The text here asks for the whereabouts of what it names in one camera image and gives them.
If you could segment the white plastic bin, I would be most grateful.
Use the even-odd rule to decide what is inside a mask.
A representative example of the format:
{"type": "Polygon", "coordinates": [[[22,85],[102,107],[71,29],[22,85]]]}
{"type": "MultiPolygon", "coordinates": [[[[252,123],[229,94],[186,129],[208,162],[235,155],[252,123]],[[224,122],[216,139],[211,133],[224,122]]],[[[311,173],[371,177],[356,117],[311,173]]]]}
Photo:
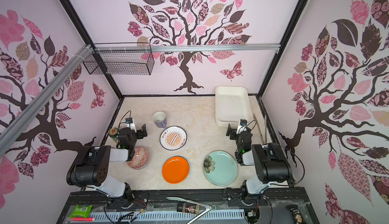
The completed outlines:
{"type": "Polygon", "coordinates": [[[237,127],[240,120],[253,120],[248,91],[238,86],[215,88],[215,121],[218,126],[237,127]]]}

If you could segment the white plate orange sunburst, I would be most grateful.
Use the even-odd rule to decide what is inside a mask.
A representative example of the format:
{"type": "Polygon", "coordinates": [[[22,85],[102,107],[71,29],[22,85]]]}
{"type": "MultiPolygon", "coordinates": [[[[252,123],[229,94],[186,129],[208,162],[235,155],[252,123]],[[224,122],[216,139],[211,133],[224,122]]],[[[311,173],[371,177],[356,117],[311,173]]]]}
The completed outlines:
{"type": "Polygon", "coordinates": [[[186,146],[188,133],[180,126],[170,126],[163,130],[159,140],[165,150],[178,151],[186,146]]]}

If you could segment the mint green flower plate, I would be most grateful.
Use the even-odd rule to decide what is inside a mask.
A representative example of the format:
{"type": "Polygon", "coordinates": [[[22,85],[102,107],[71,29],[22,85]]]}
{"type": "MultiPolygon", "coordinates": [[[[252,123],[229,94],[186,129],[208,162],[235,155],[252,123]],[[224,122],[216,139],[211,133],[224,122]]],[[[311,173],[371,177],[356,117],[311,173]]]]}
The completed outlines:
{"type": "Polygon", "coordinates": [[[203,172],[206,179],[215,186],[226,187],[238,176],[236,160],[225,151],[214,151],[203,160],[203,172]]]}

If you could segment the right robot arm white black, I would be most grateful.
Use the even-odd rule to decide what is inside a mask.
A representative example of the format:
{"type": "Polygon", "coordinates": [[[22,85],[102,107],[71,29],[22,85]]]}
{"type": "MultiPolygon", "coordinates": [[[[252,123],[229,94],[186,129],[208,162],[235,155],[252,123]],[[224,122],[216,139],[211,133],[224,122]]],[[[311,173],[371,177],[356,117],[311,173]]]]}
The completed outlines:
{"type": "Polygon", "coordinates": [[[261,195],[272,185],[280,185],[292,179],[292,169],[281,146],[277,143],[253,144],[251,129],[228,125],[226,136],[236,142],[235,157],[241,166],[254,166],[255,174],[241,185],[241,197],[261,195]]]}

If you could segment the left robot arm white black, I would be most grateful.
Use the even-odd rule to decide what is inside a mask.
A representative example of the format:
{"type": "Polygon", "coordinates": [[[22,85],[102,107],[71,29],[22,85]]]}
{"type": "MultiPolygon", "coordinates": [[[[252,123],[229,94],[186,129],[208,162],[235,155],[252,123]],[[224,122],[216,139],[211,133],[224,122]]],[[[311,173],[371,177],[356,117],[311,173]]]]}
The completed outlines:
{"type": "Polygon", "coordinates": [[[67,184],[91,188],[109,198],[124,198],[131,202],[134,197],[129,184],[109,175],[108,167],[112,162],[133,161],[136,155],[136,143],[145,137],[147,137],[147,127],[144,124],[139,130],[130,127],[120,129],[117,148],[109,145],[82,147],[66,175],[67,184]]]}

